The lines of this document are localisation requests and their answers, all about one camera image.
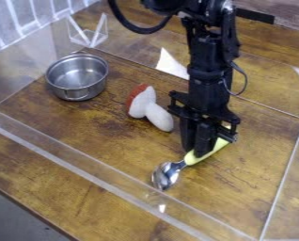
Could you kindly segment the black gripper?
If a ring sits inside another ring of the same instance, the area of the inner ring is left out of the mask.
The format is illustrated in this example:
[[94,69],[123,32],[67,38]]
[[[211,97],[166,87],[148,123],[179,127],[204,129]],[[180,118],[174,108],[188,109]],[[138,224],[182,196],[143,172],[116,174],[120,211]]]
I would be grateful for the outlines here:
[[[231,69],[216,72],[190,70],[188,92],[170,92],[168,112],[182,118],[182,146],[187,151],[194,149],[196,157],[211,153],[219,142],[228,144],[238,140],[240,118],[227,108],[231,84]],[[206,121],[198,126],[190,119],[196,120],[202,115],[218,121]]]

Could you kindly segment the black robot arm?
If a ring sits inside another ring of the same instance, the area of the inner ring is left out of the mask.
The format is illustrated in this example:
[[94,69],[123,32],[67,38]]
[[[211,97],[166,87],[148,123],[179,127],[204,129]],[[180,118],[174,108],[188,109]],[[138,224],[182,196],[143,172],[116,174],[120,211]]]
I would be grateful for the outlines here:
[[231,0],[142,0],[166,19],[178,15],[186,29],[188,91],[171,91],[168,111],[180,118],[182,145],[198,157],[216,141],[236,138],[239,116],[228,109],[234,59],[239,56],[236,8]]

